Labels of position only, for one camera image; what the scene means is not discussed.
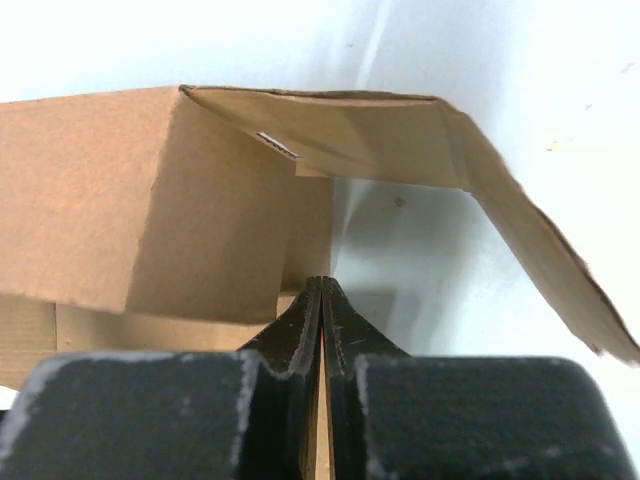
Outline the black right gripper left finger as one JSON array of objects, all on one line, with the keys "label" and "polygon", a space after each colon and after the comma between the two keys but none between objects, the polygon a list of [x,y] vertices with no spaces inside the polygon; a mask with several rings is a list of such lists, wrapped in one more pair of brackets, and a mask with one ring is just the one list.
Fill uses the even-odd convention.
[{"label": "black right gripper left finger", "polygon": [[311,479],[320,281],[231,352],[59,354],[1,422],[5,479]]}]

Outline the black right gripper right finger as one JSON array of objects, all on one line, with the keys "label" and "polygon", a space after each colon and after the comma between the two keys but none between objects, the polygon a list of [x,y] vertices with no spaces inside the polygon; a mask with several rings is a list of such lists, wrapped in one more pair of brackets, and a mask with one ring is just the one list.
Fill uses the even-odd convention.
[{"label": "black right gripper right finger", "polygon": [[335,479],[629,479],[600,389],[558,357],[412,356],[321,281]]}]

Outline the brown cardboard box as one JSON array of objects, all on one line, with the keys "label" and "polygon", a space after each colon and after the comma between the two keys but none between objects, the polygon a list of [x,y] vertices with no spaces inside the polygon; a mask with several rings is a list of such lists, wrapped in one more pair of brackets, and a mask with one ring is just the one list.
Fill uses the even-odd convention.
[{"label": "brown cardboard box", "polygon": [[582,259],[448,102],[180,86],[2,105],[2,383],[19,394],[59,354],[235,351],[318,278],[327,398],[336,176],[468,192],[574,336],[638,361]]}]

